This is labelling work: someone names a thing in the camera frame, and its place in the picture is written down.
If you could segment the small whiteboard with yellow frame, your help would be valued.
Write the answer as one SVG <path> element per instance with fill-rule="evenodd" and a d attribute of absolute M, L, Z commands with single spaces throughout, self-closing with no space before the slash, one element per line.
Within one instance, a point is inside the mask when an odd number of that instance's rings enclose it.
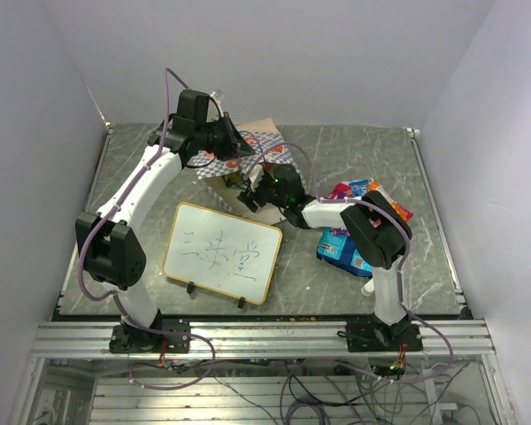
<path fill-rule="evenodd" d="M 266 301 L 282 231 L 190 203 L 180 203 L 163 274 L 253 305 Z"/>

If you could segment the aluminium extrusion rail frame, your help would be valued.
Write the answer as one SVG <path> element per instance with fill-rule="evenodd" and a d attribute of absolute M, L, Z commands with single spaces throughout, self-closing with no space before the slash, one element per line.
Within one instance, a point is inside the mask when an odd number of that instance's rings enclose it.
<path fill-rule="evenodd" d="M 158 351 L 111 352 L 111 322 L 45 322 L 37 331 L 34 359 L 157 359 Z M 361 356 L 395 358 L 397 343 L 353 341 L 344 337 L 343 321 L 193 322 L 196 340 L 169 348 L 170 359 L 293 359 Z M 496 351 L 483 320 L 431 321 L 407 343 L 411 357 L 489 355 Z"/>

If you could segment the pink snack packet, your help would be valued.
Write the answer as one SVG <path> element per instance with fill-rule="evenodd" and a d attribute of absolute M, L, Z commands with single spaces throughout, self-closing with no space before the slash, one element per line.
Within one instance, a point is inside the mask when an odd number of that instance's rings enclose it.
<path fill-rule="evenodd" d="M 334 186 L 331 192 L 326 196 L 326 199 L 345 199 L 353 197 L 353 195 L 354 193 L 350 185 L 346 182 L 340 182 Z"/>

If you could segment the blue checkered paper bag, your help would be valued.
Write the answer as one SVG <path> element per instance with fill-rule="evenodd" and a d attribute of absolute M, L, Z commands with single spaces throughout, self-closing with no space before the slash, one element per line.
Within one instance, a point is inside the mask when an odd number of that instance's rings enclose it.
<path fill-rule="evenodd" d="M 221 161 L 211 153 L 201 151 L 191 159 L 191 165 L 195 167 L 197 178 L 206 185 L 221 211 L 266 225 L 277 224 L 285 220 L 285 217 L 276 206 L 268 204 L 258 208 L 256 212 L 251 212 L 236 199 L 243 190 L 228 189 L 222 176 L 236 172 L 245 175 L 255 158 L 260 158 L 259 163 L 267 171 L 272 171 L 280 165 L 295 166 L 296 161 L 272 119 L 243 124 L 238 126 L 237 130 L 253 147 L 255 155 Z"/>

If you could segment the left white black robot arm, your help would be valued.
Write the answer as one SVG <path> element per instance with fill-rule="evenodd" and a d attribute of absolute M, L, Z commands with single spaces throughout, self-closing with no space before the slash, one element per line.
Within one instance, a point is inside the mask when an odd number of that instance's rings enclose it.
<path fill-rule="evenodd" d="M 163 330 L 161 313 L 142 282 L 147 259 L 135 231 L 163 189 L 202 151 L 220 161 L 255 153 L 222 110 L 217 93 L 184 89 L 176 111 L 163 121 L 159 141 L 145 148 L 117 192 L 75 221 L 82 294 L 95 302 L 112 298 L 125 335 L 144 352 L 161 345 Z"/>

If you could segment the purple snack packet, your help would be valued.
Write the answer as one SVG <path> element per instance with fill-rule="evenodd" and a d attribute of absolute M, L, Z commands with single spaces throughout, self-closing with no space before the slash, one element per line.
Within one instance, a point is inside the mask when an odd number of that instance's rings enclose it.
<path fill-rule="evenodd" d="M 346 228 L 329 228 L 328 233 L 332 236 L 349 236 L 350 233 Z"/>

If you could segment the colourful small snack packet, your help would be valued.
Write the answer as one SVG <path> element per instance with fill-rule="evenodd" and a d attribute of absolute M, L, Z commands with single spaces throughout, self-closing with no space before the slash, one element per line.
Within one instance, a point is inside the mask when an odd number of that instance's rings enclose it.
<path fill-rule="evenodd" d="M 371 179 L 361 179 L 346 183 L 348 183 L 353 190 L 353 197 L 362 197 L 369 190 L 368 183 L 370 180 Z"/>

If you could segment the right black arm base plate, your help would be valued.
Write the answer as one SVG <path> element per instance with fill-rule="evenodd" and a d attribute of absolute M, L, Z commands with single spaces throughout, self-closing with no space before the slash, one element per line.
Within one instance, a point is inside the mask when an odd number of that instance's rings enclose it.
<path fill-rule="evenodd" d="M 346 323 L 337 335 L 346 341 L 349 352 L 421 352 L 423 343 L 419 327 L 408 317 L 387 325 L 374 315 L 362 316 Z"/>

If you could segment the teal snack packet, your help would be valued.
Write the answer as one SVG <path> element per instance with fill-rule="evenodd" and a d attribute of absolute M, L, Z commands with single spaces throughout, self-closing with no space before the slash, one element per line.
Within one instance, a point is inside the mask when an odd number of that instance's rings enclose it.
<path fill-rule="evenodd" d="M 332 236 L 324 228 L 316 250 L 317 259 L 358 277 L 371 278 L 372 267 L 360 256 L 351 236 Z"/>

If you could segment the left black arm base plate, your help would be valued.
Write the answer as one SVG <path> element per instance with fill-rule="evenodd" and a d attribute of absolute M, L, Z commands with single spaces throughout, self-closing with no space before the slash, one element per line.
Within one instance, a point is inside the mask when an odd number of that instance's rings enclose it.
<path fill-rule="evenodd" d="M 158 327 L 161 330 L 178 333 L 178 336 L 163 336 L 135 328 L 121 323 L 112 330 L 109 342 L 109 352 L 114 354 L 133 354 L 162 352 L 164 345 L 170 353 L 187 353 L 190 338 L 184 333 L 190 331 L 190 326 L 184 321 L 163 319 Z"/>

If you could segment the orange snack packet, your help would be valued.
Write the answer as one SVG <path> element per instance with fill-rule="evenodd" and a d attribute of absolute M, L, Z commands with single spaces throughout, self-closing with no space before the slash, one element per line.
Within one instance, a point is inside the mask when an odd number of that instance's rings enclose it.
<path fill-rule="evenodd" d="M 379 181 L 376 181 L 374 179 L 371 179 L 368 183 L 368 189 L 369 190 L 375 190 L 380 192 L 383 197 L 388 201 L 388 203 L 394 208 L 394 210 L 397 212 L 397 214 L 405 221 L 409 221 L 413 217 L 413 213 L 408 210 L 407 208 L 400 205 L 398 202 L 396 202 L 390 194 L 383 188 L 381 183 Z"/>

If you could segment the green snack packet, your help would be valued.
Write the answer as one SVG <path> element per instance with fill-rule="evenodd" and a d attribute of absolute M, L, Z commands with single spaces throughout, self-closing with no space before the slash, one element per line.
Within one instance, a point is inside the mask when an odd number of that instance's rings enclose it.
<path fill-rule="evenodd" d="M 222 176 L 222 180 L 228 189 L 246 190 L 247 182 L 243 177 L 243 174 L 236 172 L 231 174 L 225 174 Z"/>

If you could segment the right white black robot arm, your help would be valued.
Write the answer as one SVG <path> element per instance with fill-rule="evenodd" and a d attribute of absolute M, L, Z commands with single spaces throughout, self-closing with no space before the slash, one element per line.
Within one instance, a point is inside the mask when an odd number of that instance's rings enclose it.
<path fill-rule="evenodd" d="M 385 351 L 400 344 L 411 324 L 404 305 L 403 266 L 412 231 L 387 199 L 377 190 L 361 198 L 314 197 L 292 165 L 266 171 L 258 164 L 242 181 L 244 190 L 237 199 L 252 212 L 273 205 L 296 228 L 343 228 L 350 234 L 360 257 L 372 267 L 373 342 Z"/>

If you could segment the white whiteboard eraser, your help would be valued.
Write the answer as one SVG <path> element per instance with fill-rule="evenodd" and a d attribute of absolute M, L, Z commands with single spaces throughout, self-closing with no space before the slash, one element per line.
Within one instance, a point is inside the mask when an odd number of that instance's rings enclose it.
<path fill-rule="evenodd" d="M 364 297 L 371 297 L 375 292 L 374 280 L 370 279 L 366 284 L 361 288 L 361 293 Z"/>

